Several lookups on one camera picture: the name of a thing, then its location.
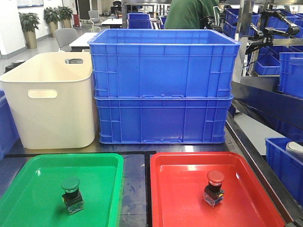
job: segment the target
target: green button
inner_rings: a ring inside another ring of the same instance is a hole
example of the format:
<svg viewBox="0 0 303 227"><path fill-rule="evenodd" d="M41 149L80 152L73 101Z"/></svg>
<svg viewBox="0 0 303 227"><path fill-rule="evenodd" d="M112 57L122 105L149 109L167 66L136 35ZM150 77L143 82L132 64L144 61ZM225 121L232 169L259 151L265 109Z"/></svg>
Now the green button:
<svg viewBox="0 0 303 227"><path fill-rule="evenodd" d="M65 192L72 193L79 188L79 184L80 184L79 178L72 176L64 179L61 183L61 187L65 190Z"/></svg>

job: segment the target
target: robotic arm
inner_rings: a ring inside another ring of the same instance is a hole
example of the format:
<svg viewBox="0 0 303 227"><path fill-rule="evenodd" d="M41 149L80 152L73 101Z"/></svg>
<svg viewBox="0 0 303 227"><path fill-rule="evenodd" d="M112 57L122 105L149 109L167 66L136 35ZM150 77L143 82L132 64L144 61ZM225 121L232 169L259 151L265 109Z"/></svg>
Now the robotic arm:
<svg viewBox="0 0 303 227"><path fill-rule="evenodd" d="M260 31L251 24L251 28L255 30L254 37L250 37L250 40L257 41L261 40L260 42L251 43L250 46L246 49L245 54L250 54L255 50L260 49L263 46L272 46L273 45L273 37L274 35L279 35L283 37L290 37L291 35L295 35L300 31L300 28L294 24L293 22L289 21L286 16L284 15L283 11L281 10L266 10L261 12L261 26ZM288 24L288 30L280 31L274 29L273 27L266 27L269 17L276 17L279 20Z"/></svg>

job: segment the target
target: table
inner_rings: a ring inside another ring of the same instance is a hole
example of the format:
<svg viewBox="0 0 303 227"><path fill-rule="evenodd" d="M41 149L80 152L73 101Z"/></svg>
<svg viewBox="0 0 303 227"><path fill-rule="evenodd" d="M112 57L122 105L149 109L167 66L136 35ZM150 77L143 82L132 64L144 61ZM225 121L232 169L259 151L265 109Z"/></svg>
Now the table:
<svg viewBox="0 0 303 227"><path fill-rule="evenodd" d="M108 25L110 28L122 28L122 19L107 19L101 24Z"/></svg>
<svg viewBox="0 0 303 227"><path fill-rule="evenodd" d="M124 158L124 192L120 214L121 227L152 226L152 200L150 185L150 157L158 152L231 151L244 156L257 177L276 204L278 211L290 222L302 212L282 186L265 160L228 115L225 127L225 143L221 144L101 144L98 135L92 144L84 148L26 149L18 141L0 161L0 197L10 186L22 166L40 154L63 153L117 153Z"/></svg>
<svg viewBox="0 0 303 227"><path fill-rule="evenodd" d="M83 35L81 35L78 39L73 41L69 46L72 49L89 49L89 44L87 42L96 34L97 32L86 32Z"/></svg>

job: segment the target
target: person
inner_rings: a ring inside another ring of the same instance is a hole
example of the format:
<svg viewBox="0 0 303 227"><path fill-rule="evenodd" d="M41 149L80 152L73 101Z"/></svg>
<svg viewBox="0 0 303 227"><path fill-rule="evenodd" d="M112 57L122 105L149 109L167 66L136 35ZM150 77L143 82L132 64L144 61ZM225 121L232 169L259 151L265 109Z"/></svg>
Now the person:
<svg viewBox="0 0 303 227"><path fill-rule="evenodd" d="M204 17L215 16L219 21L218 5L219 0L172 0L164 29L203 29Z"/></svg>

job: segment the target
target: plant pot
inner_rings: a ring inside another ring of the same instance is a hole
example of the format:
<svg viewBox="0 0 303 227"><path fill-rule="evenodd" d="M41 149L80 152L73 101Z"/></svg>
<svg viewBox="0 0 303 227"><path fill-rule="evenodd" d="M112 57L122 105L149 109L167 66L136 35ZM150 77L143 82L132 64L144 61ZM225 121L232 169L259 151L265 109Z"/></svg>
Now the plant pot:
<svg viewBox="0 0 303 227"><path fill-rule="evenodd" d="M58 22L56 22L56 23L55 23L55 22L49 23L49 29L50 29L50 31L51 31L52 38L55 38L54 32L55 32L55 30L58 29Z"/></svg>
<svg viewBox="0 0 303 227"><path fill-rule="evenodd" d="M65 28L71 27L71 20L70 20L70 19L65 19L65 20L63 20L63 26L64 26Z"/></svg>
<svg viewBox="0 0 303 227"><path fill-rule="evenodd" d="M37 48L37 40L35 31L24 32L25 41L29 49Z"/></svg>

